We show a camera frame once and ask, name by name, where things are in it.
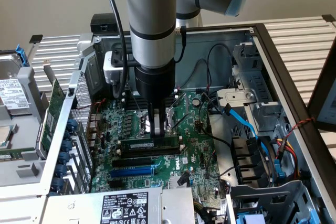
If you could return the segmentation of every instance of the green expansion card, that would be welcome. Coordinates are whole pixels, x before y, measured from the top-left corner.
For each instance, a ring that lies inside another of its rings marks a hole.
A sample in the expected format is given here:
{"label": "green expansion card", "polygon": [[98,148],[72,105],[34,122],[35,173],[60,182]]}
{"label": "green expansion card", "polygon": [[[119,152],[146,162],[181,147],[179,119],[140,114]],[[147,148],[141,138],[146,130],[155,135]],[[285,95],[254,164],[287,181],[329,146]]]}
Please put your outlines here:
{"label": "green expansion card", "polygon": [[41,137],[41,143],[47,151],[49,151],[51,140],[53,139],[59,114],[61,113],[62,105],[65,99],[64,92],[57,79],[54,80],[52,88],[49,107],[46,111],[46,117],[43,122]]}
{"label": "green expansion card", "polygon": [[[195,92],[188,92],[187,95],[189,101],[193,98],[201,99],[201,95],[195,94]],[[185,101],[181,101],[174,108],[175,121],[185,115],[185,107]],[[201,113],[201,121],[206,122],[205,110],[203,111]],[[194,108],[191,105],[188,107],[188,116],[178,125],[178,135],[182,139],[174,132],[167,134],[167,137],[165,137],[167,138],[165,141],[168,141],[172,146],[176,145],[176,141],[181,141],[178,142],[178,145],[185,145],[183,150],[179,152],[180,154],[149,157],[149,166],[155,167],[151,175],[116,176],[111,178],[112,170],[124,169],[116,168],[112,165],[112,163],[117,164],[116,161],[122,162],[123,160],[117,155],[117,150],[121,150],[123,153],[130,148],[146,148],[152,144],[151,141],[146,140],[144,144],[143,139],[147,136],[139,135],[139,125],[141,124],[139,123],[139,113],[140,111],[124,111],[115,102],[113,104],[110,101],[104,104],[101,114],[105,119],[105,123],[101,129],[105,136],[109,137],[105,140],[104,146],[101,146],[100,141],[96,141],[93,153],[95,173],[92,179],[91,192],[160,186],[165,189],[173,188],[176,185],[176,178],[179,178],[188,170],[194,199],[201,201],[206,207],[218,208],[220,206],[220,198],[215,196],[214,189],[220,188],[219,180],[210,178],[204,168],[214,151],[213,140],[195,129],[195,122],[198,123],[198,108]],[[118,144],[120,138],[126,140]],[[139,157],[136,160],[139,163],[148,162],[149,158]],[[216,161],[210,164],[209,172],[218,174]]]}

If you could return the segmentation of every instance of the metal chassis frame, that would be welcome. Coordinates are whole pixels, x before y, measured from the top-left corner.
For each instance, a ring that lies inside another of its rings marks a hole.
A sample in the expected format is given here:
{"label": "metal chassis frame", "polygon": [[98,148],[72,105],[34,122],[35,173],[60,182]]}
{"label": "metal chassis frame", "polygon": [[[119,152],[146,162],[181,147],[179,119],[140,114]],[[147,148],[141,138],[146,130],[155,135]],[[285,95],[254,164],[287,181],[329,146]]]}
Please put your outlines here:
{"label": "metal chassis frame", "polygon": [[[303,103],[303,100],[264,24],[239,24],[188,28],[187,33],[213,33],[216,31],[224,32],[235,30],[247,30],[253,36],[268,74],[270,75],[273,85],[278,91],[279,98],[284,110],[286,111],[290,124],[295,125],[299,121],[308,118],[309,114],[306,106]],[[116,37],[117,34],[111,34],[109,36]],[[86,57],[86,61],[84,60],[82,69],[85,69],[84,65],[87,64],[87,59],[90,56],[91,55],[88,55]],[[76,94],[77,82],[81,74],[83,74],[83,72],[80,70],[75,71],[72,74],[69,87],[75,89],[74,94]],[[74,97],[74,95],[69,96],[69,92],[67,92],[62,106],[60,119],[68,118]],[[12,186],[10,188],[1,187],[0,200],[36,197],[47,195],[49,193],[50,183],[65,128],[66,120],[59,120],[56,127],[56,133],[50,147],[52,151],[49,152],[40,183]],[[314,123],[305,124],[299,129],[294,130],[293,133],[295,134],[302,152],[304,153],[305,159],[315,178],[327,210],[335,221],[336,190],[333,188],[333,182],[336,181],[336,164]]]}

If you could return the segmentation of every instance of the robotic arm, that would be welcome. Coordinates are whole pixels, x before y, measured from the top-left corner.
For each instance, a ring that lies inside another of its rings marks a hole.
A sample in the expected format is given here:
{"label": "robotic arm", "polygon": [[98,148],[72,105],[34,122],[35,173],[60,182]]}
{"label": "robotic arm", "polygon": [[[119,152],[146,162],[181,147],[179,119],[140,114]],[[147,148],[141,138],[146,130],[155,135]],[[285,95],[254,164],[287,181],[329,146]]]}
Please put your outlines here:
{"label": "robotic arm", "polygon": [[136,88],[148,101],[152,137],[164,135],[164,99],[175,86],[176,26],[192,26],[201,8],[237,16],[244,1],[127,0]]}

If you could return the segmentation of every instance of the capacitor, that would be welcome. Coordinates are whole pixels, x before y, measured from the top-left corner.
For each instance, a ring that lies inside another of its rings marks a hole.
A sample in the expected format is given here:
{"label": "capacitor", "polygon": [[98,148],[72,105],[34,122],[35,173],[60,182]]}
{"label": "capacitor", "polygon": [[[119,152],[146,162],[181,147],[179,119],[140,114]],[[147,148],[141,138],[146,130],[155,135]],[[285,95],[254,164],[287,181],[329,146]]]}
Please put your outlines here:
{"label": "capacitor", "polygon": [[217,199],[217,196],[218,196],[218,194],[219,194],[219,190],[218,190],[217,187],[215,187],[214,191],[215,191],[215,199]]}
{"label": "capacitor", "polygon": [[201,101],[197,98],[194,98],[192,101],[192,105],[194,108],[198,108],[201,105]]}

